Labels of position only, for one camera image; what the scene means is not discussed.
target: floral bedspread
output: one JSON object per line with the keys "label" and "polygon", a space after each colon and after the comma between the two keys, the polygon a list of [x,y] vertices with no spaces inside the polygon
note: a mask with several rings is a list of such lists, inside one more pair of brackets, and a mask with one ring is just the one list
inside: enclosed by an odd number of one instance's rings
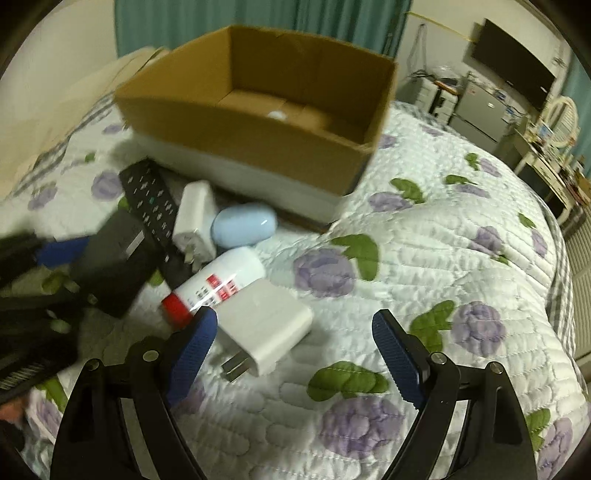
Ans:
{"label": "floral bedspread", "polygon": [[[0,233],[92,233],[125,205],[117,173],[143,157],[109,101],[0,204]],[[173,194],[183,180],[167,176]],[[571,359],[548,322],[556,249],[532,194],[488,153],[392,108],[378,152],[343,218],[318,235],[282,226],[256,246],[268,278],[312,307],[312,330],[261,378],[221,377],[214,344],[174,411],[209,478],[379,479],[414,421],[373,342],[390,309],[429,351],[508,371],[526,415],[540,479],[551,478],[589,425]],[[155,275],[124,320],[83,325],[84,357],[122,361],[148,334],[170,330]],[[66,395],[80,365],[60,374]],[[433,472],[453,457],[459,404]]]}

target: black remote control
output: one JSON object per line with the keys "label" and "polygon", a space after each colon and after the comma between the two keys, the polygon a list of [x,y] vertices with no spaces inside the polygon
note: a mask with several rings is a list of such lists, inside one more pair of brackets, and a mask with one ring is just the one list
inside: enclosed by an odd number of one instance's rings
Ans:
{"label": "black remote control", "polygon": [[146,158],[119,172],[131,213],[142,220],[147,232],[162,246],[165,258],[160,273],[171,289],[183,284],[193,272],[172,242],[178,207],[160,176],[154,160]]}

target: open cardboard box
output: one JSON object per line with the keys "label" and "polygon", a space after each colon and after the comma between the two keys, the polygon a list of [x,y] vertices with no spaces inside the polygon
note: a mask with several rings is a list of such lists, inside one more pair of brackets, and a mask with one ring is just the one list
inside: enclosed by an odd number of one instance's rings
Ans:
{"label": "open cardboard box", "polygon": [[322,229],[378,145],[395,72],[332,38],[226,27],[145,68],[115,101],[160,164]]}

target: teal curtain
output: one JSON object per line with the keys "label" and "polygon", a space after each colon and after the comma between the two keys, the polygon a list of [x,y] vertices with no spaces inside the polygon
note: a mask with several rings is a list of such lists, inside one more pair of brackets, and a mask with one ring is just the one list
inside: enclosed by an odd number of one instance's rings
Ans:
{"label": "teal curtain", "polygon": [[585,176],[591,178],[591,80],[574,53],[562,95],[571,97],[577,105],[581,132],[572,153],[585,156]]}
{"label": "teal curtain", "polygon": [[115,0],[117,50],[176,48],[231,24],[328,35],[395,56],[411,0]]}

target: white power adapter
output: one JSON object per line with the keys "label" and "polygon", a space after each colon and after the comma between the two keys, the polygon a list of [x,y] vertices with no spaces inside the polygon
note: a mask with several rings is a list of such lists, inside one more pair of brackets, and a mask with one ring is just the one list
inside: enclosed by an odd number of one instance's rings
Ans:
{"label": "white power adapter", "polygon": [[188,263],[199,264],[216,258],[212,223],[218,213],[212,188],[206,180],[188,183],[174,223],[173,243],[185,253]]}
{"label": "white power adapter", "polygon": [[310,331],[312,309],[266,278],[253,283],[214,307],[216,339],[230,353],[222,365],[233,382],[246,371],[256,377],[275,369],[275,364]]}

